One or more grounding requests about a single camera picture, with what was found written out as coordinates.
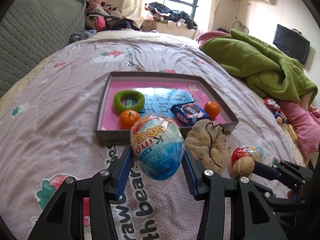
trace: gray quilted headboard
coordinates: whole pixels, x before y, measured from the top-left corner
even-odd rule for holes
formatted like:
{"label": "gray quilted headboard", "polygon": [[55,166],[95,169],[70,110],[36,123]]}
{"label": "gray quilted headboard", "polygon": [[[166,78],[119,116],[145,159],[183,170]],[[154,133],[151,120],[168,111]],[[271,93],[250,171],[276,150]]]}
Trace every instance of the gray quilted headboard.
{"label": "gray quilted headboard", "polygon": [[0,96],[85,29],[85,0],[16,0],[0,23]]}

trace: oreo package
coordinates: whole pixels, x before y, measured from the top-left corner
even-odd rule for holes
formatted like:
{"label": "oreo package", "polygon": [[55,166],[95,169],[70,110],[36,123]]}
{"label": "oreo package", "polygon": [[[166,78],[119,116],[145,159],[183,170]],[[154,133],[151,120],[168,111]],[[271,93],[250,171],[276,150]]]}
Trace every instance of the oreo package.
{"label": "oreo package", "polygon": [[201,119],[210,119],[209,115],[193,102],[173,105],[170,110],[183,126],[193,126]]}

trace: green blanket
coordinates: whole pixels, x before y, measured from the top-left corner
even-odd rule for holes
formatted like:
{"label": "green blanket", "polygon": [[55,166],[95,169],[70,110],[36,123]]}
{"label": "green blanket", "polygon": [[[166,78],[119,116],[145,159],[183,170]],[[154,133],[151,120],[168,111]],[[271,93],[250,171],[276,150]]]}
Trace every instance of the green blanket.
{"label": "green blanket", "polygon": [[230,75],[245,78],[249,88],[262,98],[271,96],[299,104],[300,96],[314,89],[309,105],[312,103],[318,89],[298,60],[235,29],[230,34],[206,41],[200,50]]}

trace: silver screw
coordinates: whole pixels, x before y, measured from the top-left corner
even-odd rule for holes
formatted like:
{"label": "silver screw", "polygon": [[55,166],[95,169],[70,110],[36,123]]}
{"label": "silver screw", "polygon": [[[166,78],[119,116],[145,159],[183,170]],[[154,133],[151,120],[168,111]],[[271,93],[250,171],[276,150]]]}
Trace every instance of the silver screw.
{"label": "silver screw", "polygon": [[249,179],[247,177],[241,177],[240,179],[243,183],[248,183]]}
{"label": "silver screw", "polygon": [[100,171],[100,175],[101,176],[108,176],[109,175],[109,171],[108,170],[102,170],[102,171]]}
{"label": "silver screw", "polygon": [[204,174],[207,176],[212,176],[213,175],[213,171],[212,170],[205,170]]}
{"label": "silver screw", "polygon": [[71,184],[74,181],[73,177],[66,178],[66,183]]}

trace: orange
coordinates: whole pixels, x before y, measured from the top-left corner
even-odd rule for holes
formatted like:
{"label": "orange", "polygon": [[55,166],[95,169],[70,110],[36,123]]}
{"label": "orange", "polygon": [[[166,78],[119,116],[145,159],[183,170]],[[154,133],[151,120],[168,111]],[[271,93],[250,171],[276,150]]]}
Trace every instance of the orange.
{"label": "orange", "polygon": [[137,120],[140,119],[139,113],[133,110],[125,110],[119,117],[119,124],[121,129],[131,129]]}
{"label": "orange", "polygon": [[203,110],[211,117],[211,119],[214,119],[220,113],[220,106],[217,102],[210,101],[204,105]]}

